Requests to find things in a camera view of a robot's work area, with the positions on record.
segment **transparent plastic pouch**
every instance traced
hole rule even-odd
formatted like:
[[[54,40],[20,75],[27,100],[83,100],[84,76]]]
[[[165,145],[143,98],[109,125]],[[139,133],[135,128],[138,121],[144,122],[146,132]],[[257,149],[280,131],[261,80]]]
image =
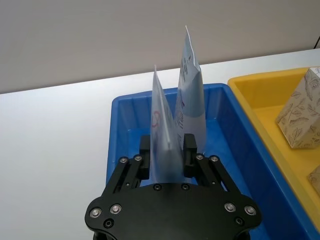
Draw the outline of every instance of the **transparent plastic pouch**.
[[[181,149],[184,134],[193,134],[198,152],[206,146],[206,112],[202,72],[191,45],[186,27],[184,48],[181,59],[174,122]]]
[[[177,183],[185,179],[176,126],[156,70],[152,87],[150,167],[153,182]]]

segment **yellow plastic bin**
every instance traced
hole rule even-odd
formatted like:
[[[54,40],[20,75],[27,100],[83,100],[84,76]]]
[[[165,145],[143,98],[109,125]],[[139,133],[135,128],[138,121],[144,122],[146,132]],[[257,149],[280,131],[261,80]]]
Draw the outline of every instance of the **yellow plastic bin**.
[[[275,119],[308,68],[258,73],[228,81],[234,95],[311,221],[320,232],[320,196],[308,174],[320,165],[320,147],[291,149]]]

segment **white plastic bag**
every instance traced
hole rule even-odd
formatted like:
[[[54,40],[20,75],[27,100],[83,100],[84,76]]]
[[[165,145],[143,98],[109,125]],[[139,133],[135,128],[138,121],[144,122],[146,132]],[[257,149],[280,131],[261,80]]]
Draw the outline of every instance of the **white plastic bag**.
[[[183,159],[176,126],[156,70],[152,86],[150,167],[150,177],[154,182],[184,181]]]
[[[184,144],[184,134],[193,134],[198,153],[203,153],[206,145],[204,85],[201,69],[191,45],[187,27],[181,59],[174,122],[181,149]]]

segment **patterned paper box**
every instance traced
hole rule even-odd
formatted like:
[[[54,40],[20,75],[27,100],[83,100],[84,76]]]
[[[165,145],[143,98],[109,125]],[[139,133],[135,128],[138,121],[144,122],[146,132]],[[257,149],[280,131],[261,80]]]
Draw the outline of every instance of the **patterned paper box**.
[[[320,145],[320,67],[308,69],[276,123],[293,149]]]
[[[320,165],[308,176],[310,183],[320,195]]]

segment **white wall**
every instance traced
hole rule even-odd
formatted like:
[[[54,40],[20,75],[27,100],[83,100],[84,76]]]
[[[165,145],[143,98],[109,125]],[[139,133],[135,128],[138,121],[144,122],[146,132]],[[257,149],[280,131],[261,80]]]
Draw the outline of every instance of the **white wall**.
[[[0,0],[0,93],[311,49],[319,0]]]

